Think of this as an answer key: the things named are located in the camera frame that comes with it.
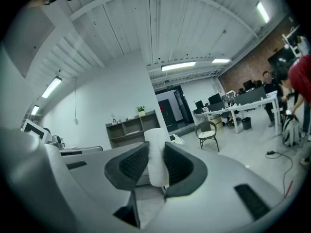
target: red brick wall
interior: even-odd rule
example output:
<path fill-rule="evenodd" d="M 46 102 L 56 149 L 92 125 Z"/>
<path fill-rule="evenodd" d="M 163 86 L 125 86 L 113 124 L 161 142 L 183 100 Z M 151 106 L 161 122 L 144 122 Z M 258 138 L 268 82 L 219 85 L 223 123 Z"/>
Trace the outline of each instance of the red brick wall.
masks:
<path fill-rule="evenodd" d="M 248 80 L 262 80 L 262 73 L 271 70 L 268 59 L 275 54 L 273 51 L 284 47 L 282 34 L 287 35 L 293 26 L 296 26 L 295 21 L 291 23 L 285 17 L 257 47 L 222 74 L 219 80 L 225 92 L 238 92 Z"/>

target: doorway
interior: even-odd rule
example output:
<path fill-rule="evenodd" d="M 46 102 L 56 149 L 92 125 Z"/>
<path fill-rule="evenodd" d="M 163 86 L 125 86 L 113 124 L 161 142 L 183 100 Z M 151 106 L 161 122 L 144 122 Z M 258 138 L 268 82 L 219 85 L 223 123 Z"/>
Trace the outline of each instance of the doorway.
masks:
<path fill-rule="evenodd" d="M 180 85 L 155 92 L 168 132 L 194 123 L 190 108 Z"/>

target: red object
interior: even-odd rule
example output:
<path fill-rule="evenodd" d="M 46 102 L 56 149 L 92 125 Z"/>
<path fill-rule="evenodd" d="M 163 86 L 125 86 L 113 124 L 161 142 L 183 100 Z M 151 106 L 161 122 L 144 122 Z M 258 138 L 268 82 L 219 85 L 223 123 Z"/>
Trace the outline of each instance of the red object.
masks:
<path fill-rule="evenodd" d="M 285 197 L 287 197 L 287 195 L 289 194 L 292 185 L 293 185 L 293 181 L 291 181 L 290 186 L 288 187 L 287 192 L 285 194 Z"/>
<path fill-rule="evenodd" d="M 309 104 L 311 102 L 311 55 L 302 56 L 288 73 L 294 90 L 298 91 Z"/>

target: white ceiling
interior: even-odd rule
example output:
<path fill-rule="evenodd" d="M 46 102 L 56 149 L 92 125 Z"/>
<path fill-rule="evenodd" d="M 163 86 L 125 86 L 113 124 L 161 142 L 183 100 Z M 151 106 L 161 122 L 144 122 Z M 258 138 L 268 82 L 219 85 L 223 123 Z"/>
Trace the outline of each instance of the white ceiling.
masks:
<path fill-rule="evenodd" d="M 271 18 L 268 24 L 256 9 L 258 1 Z M 136 49 L 141 49 L 155 90 L 218 76 L 277 25 L 286 6 L 282 0 L 58 0 L 27 13 L 34 23 L 19 31 L 42 37 L 29 40 L 28 35 L 18 42 L 31 52 L 26 80 L 40 95 L 59 70 L 64 86 Z M 46 20 L 38 23 L 46 17 L 49 26 Z M 214 58 L 232 61 L 212 64 Z M 197 64 L 161 72 L 161 65 L 186 60 Z"/>

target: small plant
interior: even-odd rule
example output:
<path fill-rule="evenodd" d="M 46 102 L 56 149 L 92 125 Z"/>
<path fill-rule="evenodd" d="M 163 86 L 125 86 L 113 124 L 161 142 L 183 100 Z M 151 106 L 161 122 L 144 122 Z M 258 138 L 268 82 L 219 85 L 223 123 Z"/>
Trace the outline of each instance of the small plant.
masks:
<path fill-rule="evenodd" d="M 145 111 L 145 106 L 138 106 L 137 110 L 138 110 L 138 112 Z"/>

